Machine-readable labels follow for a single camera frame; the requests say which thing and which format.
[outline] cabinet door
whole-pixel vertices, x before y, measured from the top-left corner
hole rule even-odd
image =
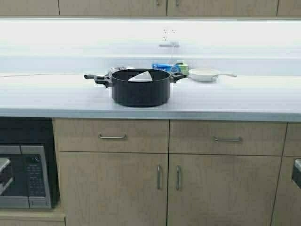
[[[300,225],[301,188],[292,180],[295,159],[297,158],[282,159],[272,226]]]
[[[169,0],[169,16],[276,16],[278,0]]]
[[[59,0],[63,16],[166,16],[166,0]]]
[[[67,225],[166,225],[167,154],[60,153],[60,168]]]
[[[170,154],[168,225],[268,226],[279,165],[280,157]]]
[[[56,16],[57,0],[0,0],[0,16]]]
[[[278,16],[301,16],[301,0],[279,0]]]

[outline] drawer handle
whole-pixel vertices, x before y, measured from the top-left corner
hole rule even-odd
[[[105,137],[105,136],[102,136],[101,134],[98,135],[98,138],[99,139],[125,139],[127,137],[127,135],[123,135],[123,136],[120,136],[120,137]]]
[[[158,172],[157,172],[157,189],[160,190],[161,188],[161,166],[158,165]]]
[[[181,180],[181,168],[180,166],[177,166],[177,184],[175,187],[177,191],[181,189],[180,180]]]
[[[213,139],[217,142],[241,142],[243,139],[241,137],[235,139],[219,139],[218,137],[213,137]]]

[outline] backsplash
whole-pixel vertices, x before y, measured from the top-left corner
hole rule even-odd
[[[112,66],[184,60],[246,75],[299,75],[300,26],[296,20],[2,18],[0,72],[102,74]],[[170,42],[180,46],[160,47]]]

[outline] wood grain panel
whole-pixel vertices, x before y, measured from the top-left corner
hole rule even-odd
[[[301,0],[279,0],[278,16],[301,16]]]
[[[286,123],[171,121],[170,153],[282,155]],[[216,142],[242,137],[242,142]]]
[[[288,124],[283,155],[301,156],[301,123]]]
[[[67,225],[166,225],[167,154],[60,155]],[[160,190],[158,164],[162,168]]]
[[[30,222],[64,222],[65,214],[60,203],[50,210],[38,209],[1,209],[0,210],[0,226],[1,222],[7,221],[30,221]]]
[[[301,189],[292,181],[294,160],[282,159],[272,226],[300,225]]]
[[[268,226],[280,158],[171,154],[168,225]]]
[[[168,120],[55,119],[59,151],[167,153]],[[99,139],[123,136],[126,139]]]
[[[169,16],[276,16],[278,0],[169,0]]]
[[[59,0],[59,2],[60,15],[63,16],[166,16],[166,0]]]
[[[56,16],[57,0],[0,0],[0,16]]]
[[[65,226],[64,222],[0,220],[1,226]]]

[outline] electrical outlet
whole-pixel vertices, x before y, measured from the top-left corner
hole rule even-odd
[[[176,37],[176,29],[163,29],[162,41],[159,44],[160,47],[179,47],[180,43]]]

